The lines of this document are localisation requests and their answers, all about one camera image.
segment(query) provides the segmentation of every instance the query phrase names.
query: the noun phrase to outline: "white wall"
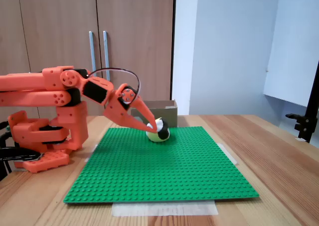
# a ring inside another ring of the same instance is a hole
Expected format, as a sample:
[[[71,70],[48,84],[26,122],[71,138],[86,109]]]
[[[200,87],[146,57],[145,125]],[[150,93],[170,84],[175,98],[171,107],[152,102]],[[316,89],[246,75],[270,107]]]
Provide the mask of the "white wall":
[[[279,0],[264,93],[307,106],[319,60],[319,0]]]
[[[263,94],[277,4],[198,0],[190,114],[256,114],[279,123],[283,101]]]
[[[197,0],[176,0],[172,99],[179,115],[189,114]]]

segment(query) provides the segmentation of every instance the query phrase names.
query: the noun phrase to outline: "black tripod stand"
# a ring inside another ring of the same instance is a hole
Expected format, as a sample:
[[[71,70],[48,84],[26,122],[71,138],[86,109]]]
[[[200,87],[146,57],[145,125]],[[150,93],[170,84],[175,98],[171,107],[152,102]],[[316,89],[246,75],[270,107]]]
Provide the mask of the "black tripod stand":
[[[319,109],[319,62],[316,70],[313,88],[309,97],[306,113],[304,116],[296,114],[287,114],[286,117],[296,119],[295,129],[299,131],[298,138],[305,139],[310,142],[311,136],[316,129],[317,113]]]

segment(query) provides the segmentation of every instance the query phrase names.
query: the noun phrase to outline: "wooden table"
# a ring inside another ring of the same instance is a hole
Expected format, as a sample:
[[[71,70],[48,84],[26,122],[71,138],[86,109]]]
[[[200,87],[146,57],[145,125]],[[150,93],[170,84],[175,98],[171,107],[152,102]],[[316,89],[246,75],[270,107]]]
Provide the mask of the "wooden table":
[[[89,117],[89,139],[68,166],[0,182],[0,225],[239,226],[319,225],[319,150],[252,115],[180,116],[178,125],[203,126],[238,161],[259,199],[216,202],[217,216],[113,217],[112,204],[69,206],[63,199],[109,127]]]

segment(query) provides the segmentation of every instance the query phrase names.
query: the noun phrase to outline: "green lego baseplate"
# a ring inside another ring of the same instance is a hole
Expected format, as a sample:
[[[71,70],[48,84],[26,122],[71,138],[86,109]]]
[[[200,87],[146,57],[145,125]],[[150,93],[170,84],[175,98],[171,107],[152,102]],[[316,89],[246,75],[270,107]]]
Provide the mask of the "green lego baseplate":
[[[144,131],[110,128],[65,203],[160,202],[258,197],[202,127],[170,128],[151,142]]]

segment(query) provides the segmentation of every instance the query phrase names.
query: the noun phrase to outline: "cardboard box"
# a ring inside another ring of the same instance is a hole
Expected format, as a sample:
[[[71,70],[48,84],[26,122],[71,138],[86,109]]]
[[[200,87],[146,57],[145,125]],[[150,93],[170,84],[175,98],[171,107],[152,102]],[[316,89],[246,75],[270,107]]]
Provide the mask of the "cardboard box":
[[[177,105],[174,100],[146,100],[144,102],[155,119],[162,117],[167,121],[168,127],[177,127]],[[144,124],[148,123],[148,120],[137,109],[132,109],[131,115],[140,117]]]

